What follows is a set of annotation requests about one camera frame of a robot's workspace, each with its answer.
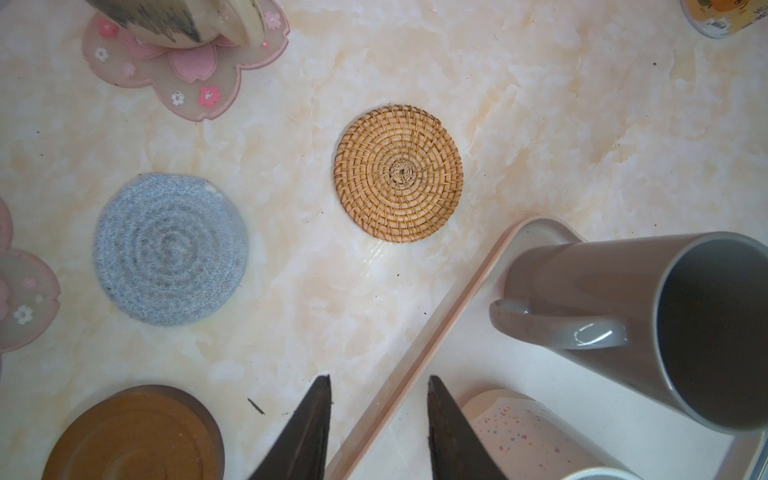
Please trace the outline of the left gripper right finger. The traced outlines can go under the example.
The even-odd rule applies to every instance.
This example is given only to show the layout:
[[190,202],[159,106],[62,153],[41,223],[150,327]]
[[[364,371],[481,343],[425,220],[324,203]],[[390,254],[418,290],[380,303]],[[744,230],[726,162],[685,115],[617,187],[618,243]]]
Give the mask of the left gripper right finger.
[[433,479],[507,479],[436,375],[429,378],[427,410]]

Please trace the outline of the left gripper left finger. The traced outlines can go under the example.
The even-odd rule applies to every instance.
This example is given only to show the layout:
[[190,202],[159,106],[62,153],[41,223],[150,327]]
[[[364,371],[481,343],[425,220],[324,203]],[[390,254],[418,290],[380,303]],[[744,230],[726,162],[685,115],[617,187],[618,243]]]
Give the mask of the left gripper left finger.
[[322,480],[331,408],[330,376],[320,375],[250,479]]

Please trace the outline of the white mug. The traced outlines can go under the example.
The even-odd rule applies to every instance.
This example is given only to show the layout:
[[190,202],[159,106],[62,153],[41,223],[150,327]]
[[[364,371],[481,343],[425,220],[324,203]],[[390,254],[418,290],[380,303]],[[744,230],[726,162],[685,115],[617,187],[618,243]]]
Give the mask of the white mug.
[[485,391],[461,410],[509,479],[638,477],[542,403],[521,393]]

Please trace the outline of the brown round wooden coaster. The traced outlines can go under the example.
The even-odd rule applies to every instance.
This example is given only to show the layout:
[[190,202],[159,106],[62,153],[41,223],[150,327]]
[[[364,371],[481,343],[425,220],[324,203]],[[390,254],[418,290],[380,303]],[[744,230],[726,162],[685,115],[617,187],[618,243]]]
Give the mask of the brown round wooden coaster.
[[165,385],[120,391],[75,419],[44,479],[221,479],[225,449],[208,409]]

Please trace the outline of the grey round woven coaster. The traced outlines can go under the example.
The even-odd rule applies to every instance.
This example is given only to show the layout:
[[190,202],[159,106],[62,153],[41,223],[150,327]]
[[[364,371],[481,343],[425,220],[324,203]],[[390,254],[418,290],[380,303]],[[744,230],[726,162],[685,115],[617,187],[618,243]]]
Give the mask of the grey round woven coaster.
[[147,173],[102,210],[93,241],[97,279],[123,313],[155,326],[200,321],[240,285],[248,233],[232,202],[194,176]]

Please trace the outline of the dark grey mug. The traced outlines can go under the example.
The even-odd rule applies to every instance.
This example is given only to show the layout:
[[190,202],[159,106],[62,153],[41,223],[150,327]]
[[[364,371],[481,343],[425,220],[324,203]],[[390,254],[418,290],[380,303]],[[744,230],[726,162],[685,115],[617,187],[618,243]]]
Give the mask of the dark grey mug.
[[493,326],[725,433],[767,426],[767,248],[731,232],[547,245]]

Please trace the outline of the tan round rattan coaster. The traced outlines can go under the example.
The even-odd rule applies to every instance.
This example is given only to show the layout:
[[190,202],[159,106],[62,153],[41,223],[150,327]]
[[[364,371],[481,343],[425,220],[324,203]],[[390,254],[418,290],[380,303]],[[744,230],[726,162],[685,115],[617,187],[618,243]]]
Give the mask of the tan round rattan coaster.
[[457,208],[459,151],[441,121],[410,105],[387,105],[343,133],[333,177],[340,203],[368,234],[408,243],[436,233]]

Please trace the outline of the pink flower coaster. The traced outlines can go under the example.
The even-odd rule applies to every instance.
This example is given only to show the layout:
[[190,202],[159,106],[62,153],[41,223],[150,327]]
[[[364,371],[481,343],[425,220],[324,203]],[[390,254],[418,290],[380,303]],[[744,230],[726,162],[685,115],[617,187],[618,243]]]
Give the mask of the pink flower coaster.
[[1,201],[1,352],[20,349],[53,322],[60,285],[51,268],[28,252],[13,249],[11,213]]
[[239,47],[219,36],[191,49],[147,43],[97,13],[89,21],[82,51],[92,72],[121,88],[152,87],[172,113],[190,120],[213,120],[235,101],[245,70],[263,68],[288,45],[290,26],[278,3],[258,1],[264,12],[265,38]]

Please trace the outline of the beige mug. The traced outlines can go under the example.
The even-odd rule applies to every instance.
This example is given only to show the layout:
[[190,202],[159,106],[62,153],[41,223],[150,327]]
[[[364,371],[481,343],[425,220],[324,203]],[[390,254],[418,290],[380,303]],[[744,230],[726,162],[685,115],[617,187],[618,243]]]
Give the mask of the beige mug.
[[237,46],[259,44],[266,26],[254,1],[88,0],[138,39],[171,49],[196,48],[223,36]]

